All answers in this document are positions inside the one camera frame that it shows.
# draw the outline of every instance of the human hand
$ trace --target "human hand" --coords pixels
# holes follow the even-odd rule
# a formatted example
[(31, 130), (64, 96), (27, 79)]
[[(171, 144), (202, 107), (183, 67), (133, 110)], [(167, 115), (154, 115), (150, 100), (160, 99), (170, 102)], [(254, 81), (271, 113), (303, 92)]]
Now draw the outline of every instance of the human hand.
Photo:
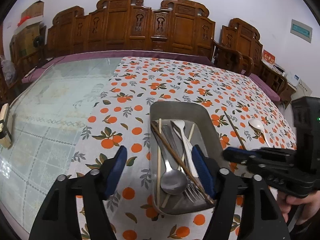
[(318, 212), (320, 208), (320, 191), (310, 193), (305, 198), (288, 196), (287, 194), (278, 191), (277, 203), (280, 207), (285, 222), (288, 221), (288, 213), (290, 212), (292, 205), (305, 204), (302, 214), (296, 223), (296, 225), (301, 225)]

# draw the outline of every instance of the table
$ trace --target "table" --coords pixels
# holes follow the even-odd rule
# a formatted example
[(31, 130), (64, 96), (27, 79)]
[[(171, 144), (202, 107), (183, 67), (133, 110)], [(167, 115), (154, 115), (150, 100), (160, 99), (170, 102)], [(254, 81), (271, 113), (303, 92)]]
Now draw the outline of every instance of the table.
[[(248, 120), (253, 117), (264, 122), (271, 145), (296, 148), (295, 135), (274, 104), (249, 78), (239, 74), (188, 62), (125, 57), (107, 91), (88, 117), (90, 136), (76, 145), (75, 151), (85, 153), (86, 160), (71, 163), (68, 174), (82, 176), (101, 165), (105, 156), (113, 157), (118, 144), (127, 147), (131, 162), (124, 168), (117, 191), (105, 203), (118, 239), (202, 239), (212, 216), (212, 210), (206, 210), (163, 217), (148, 206), (151, 203), (148, 114), (153, 102), (201, 104), (209, 112), (223, 148), (240, 146), (223, 111), (238, 127), (248, 149), (266, 146), (263, 137), (248, 127)], [(230, 169), (238, 175), (244, 172), (243, 167), (234, 164)], [(82, 200), (78, 199), (77, 204), (78, 211), (83, 213)], [(239, 232), (241, 197), (237, 204), (230, 239), (236, 239)], [(87, 239), (85, 217), (79, 214), (79, 221), (83, 238)]]
[(120, 61), (54, 65), (12, 106), (13, 145), (0, 147), (10, 169), (0, 176), (0, 201), (27, 232), (52, 183), (68, 172), (87, 116)]
[[(264, 122), (272, 145), (296, 148), (295, 135), (274, 104), (249, 78), (236, 73), (142, 57), (72, 62), (51, 69), (14, 105), (14, 145), (0, 152), (12, 167), (9, 179), (1, 178), (0, 200), (27, 231), (57, 175), (82, 176), (124, 145), (130, 161), (115, 194), (104, 203), (117, 239), (203, 238), (212, 210), (162, 216), (149, 206), (148, 114), (157, 100), (201, 104), (223, 148), (240, 146), (223, 111), (247, 149), (266, 146), (262, 136), (248, 127), (253, 117)], [(231, 164), (230, 169), (237, 175), (244, 173), (241, 165)], [(236, 239), (239, 232), (241, 205), (238, 197), (229, 239)], [(89, 239), (81, 198), (77, 209), (82, 237)]]

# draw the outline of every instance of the metal fork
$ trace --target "metal fork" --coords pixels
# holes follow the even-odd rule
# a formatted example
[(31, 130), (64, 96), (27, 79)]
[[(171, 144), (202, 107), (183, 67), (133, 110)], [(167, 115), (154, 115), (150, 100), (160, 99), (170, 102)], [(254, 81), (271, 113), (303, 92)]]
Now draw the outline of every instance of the metal fork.
[[(180, 135), (180, 132), (179, 132), (178, 128), (176, 128), (175, 126), (172, 126), (172, 128), (175, 131), (175, 133), (177, 134), (177, 136), (179, 137), (179, 139), (181, 139), (181, 135)], [(187, 141), (187, 144), (188, 144), (188, 146), (190, 148), (190, 151), (192, 151), (191, 143), (189, 141)], [(184, 161), (184, 158), (185, 158), (185, 152), (182, 155), (182, 161)], [(183, 173), (185, 173), (184, 170), (180, 166), (178, 167), (178, 169), (181, 169), (181, 171)], [(187, 177), (187, 179), (188, 179), (188, 182), (191, 184), (191, 188), (192, 188), (193, 192), (195, 192), (198, 197), (201, 197), (201, 198), (204, 199), (204, 196), (202, 195), (202, 193), (200, 192), (198, 187), (188, 177)]]
[[(172, 131), (171, 131), (171, 128), (169, 125), (167, 124), (164, 124), (162, 126), (162, 131), (164, 133), (164, 136), (167, 138), (170, 146), (172, 147), (172, 149), (175, 151), (175, 152), (178, 152), (178, 149), (177, 149), (177, 145), (174, 141), (174, 138), (173, 138), (173, 134), (172, 134)], [(183, 153), (182, 155), (182, 161), (184, 162), (184, 159), (185, 159), (185, 154)], [(181, 170), (182, 173), (185, 174), (184, 170), (179, 166), (177, 168), (177, 170)], [(197, 200), (199, 199), (199, 192), (196, 190), (196, 186), (191, 182), (191, 180), (189, 179), (189, 177), (186, 175), (187, 177), (187, 180), (188, 180), (188, 186), (187, 188), (185, 189), (184, 193), (185, 195), (187, 196), (187, 198), (192, 202), (194, 203), (194, 200)]]

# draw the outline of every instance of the white wall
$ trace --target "white wall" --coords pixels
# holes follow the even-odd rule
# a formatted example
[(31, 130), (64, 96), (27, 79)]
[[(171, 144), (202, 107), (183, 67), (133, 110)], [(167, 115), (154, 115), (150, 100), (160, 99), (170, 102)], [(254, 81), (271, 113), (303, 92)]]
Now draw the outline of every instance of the white wall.
[[(18, 0), (4, 20), (4, 52), (10, 58), (9, 42), (20, 14), (37, 0)], [(56, 13), (74, 5), (84, 8), (85, 14), (94, 11), (98, 0), (42, 0), (44, 1), (44, 23), (49, 28)], [(144, 6), (159, 9), (162, 0), (144, 0)], [(320, 49), (320, 26), (303, 0), (193, 0), (204, 4), (210, 11), (209, 18), (216, 22), (215, 40), (219, 41), (222, 25), (239, 17), (255, 26), (261, 35), (264, 49), (276, 56), (276, 62), (286, 70), (300, 75), (320, 96), (317, 77)], [(312, 43), (290, 33), (291, 19), (313, 28)]]

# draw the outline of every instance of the wall sign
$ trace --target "wall sign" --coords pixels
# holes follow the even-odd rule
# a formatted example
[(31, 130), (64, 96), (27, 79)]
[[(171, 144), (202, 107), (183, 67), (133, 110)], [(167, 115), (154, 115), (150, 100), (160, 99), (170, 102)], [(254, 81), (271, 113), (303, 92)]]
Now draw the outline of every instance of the wall sign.
[(311, 43), (312, 28), (310, 26), (296, 20), (292, 20), (290, 32)]

